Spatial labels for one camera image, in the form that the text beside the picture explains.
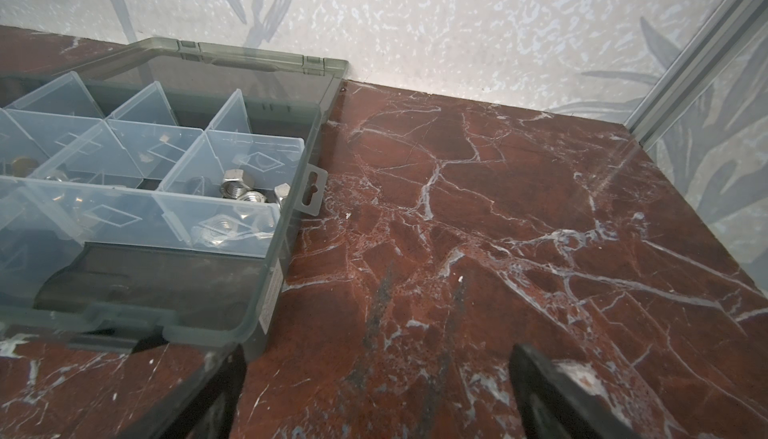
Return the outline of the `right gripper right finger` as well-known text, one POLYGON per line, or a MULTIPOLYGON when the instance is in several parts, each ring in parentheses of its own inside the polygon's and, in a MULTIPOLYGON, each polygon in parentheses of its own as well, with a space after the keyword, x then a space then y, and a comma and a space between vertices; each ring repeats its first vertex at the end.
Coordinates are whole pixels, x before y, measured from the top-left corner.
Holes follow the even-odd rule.
POLYGON ((528 438, 636 438, 594 396, 529 344, 513 346, 509 378, 528 438))

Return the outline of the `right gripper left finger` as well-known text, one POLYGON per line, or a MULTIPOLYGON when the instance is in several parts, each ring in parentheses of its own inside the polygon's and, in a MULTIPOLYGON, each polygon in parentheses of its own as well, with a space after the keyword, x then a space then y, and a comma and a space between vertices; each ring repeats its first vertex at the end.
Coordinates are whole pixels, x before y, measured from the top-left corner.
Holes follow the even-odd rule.
POLYGON ((228 438, 244 386, 241 345, 213 353, 192 375, 120 431, 119 438, 228 438))

